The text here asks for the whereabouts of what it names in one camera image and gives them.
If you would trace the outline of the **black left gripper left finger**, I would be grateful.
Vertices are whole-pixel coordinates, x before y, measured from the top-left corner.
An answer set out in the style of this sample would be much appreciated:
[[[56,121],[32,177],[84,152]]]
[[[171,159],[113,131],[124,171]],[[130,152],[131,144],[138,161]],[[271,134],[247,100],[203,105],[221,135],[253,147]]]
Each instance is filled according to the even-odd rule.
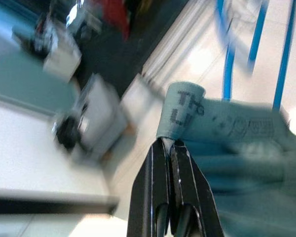
[[[169,222],[168,161],[157,139],[134,180],[128,215],[128,237],[163,237]]]

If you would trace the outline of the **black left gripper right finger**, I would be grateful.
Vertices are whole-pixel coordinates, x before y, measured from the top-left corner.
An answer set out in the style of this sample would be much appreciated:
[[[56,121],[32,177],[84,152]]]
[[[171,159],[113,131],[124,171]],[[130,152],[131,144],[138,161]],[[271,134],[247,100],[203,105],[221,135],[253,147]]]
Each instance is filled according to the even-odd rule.
[[[224,236],[210,185],[180,140],[171,147],[171,175],[174,236]]]

